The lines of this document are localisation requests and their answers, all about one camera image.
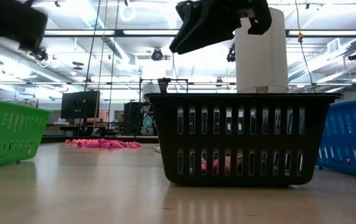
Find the blue plastic basket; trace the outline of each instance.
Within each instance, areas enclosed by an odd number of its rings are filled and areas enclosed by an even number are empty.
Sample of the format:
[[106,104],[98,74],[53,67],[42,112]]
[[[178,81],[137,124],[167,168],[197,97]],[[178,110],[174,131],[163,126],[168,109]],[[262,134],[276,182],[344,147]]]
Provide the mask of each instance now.
[[316,165],[356,175],[356,100],[330,106]]

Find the black plastic basket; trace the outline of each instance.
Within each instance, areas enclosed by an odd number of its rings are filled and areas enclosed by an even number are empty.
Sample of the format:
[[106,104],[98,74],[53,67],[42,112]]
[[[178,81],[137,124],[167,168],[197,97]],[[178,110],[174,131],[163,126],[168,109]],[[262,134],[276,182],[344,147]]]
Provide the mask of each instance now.
[[306,184],[339,94],[147,94],[166,177],[184,185]]

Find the wooden floor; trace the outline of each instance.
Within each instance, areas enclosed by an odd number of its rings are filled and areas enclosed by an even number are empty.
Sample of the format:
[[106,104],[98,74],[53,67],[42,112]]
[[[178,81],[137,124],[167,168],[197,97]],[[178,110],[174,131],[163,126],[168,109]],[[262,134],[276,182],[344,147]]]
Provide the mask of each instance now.
[[41,145],[0,167],[0,223],[356,223],[356,177],[316,170],[289,189],[177,187],[161,155]]

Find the computer monitor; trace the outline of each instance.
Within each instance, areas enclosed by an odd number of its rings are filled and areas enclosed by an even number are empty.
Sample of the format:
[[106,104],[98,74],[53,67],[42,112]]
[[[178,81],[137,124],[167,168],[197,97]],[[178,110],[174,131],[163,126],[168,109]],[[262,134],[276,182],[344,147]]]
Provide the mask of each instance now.
[[63,119],[98,118],[99,95],[100,93],[98,91],[64,93],[62,97],[62,111],[60,117]]

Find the plastic laundry basket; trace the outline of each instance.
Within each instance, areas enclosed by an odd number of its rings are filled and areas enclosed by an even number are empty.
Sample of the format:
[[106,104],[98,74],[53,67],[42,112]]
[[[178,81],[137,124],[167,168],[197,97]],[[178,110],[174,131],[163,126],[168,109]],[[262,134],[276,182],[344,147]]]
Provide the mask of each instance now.
[[164,172],[193,185],[299,185],[312,179],[337,94],[148,94]]
[[0,101],[0,164],[33,158],[50,112]]
[[356,175],[356,100],[330,106],[317,165]]

